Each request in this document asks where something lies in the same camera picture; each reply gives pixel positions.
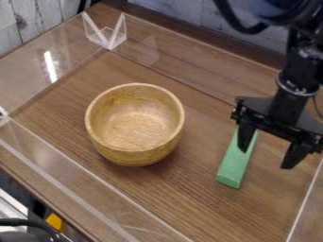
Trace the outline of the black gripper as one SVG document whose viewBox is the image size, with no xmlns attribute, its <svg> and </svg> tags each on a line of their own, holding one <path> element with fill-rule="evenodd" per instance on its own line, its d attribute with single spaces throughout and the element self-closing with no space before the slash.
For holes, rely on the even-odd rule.
<svg viewBox="0 0 323 242">
<path fill-rule="evenodd" d="M 254 130 L 290 142 L 282 169 L 298 165 L 309 153 L 323 151 L 323 122 L 305 111 L 306 99 L 278 91 L 270 97 L 237 96 L 230 117 L 238 125 L 237 146 L 246 152 Z"/>
</svg>

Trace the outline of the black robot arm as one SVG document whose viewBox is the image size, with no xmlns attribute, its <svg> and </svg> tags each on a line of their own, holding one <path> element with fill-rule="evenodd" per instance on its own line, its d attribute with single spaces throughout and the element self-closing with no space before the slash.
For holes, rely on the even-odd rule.
<svg viewBox="0 0 323 242">
<path fill-rule="evenodd" d="M 323 152 L 323 123 L 306 112 L 323 86 L 323 0 L 253 0 L 250 9 L 265 24 L 288 29 L 286 60 L 274 95 L 236 99 L 237 146 L 248 149 L 256 130 L 270 133 L 289 141 L 281 167 L 292 169 Z"/>
</svg>

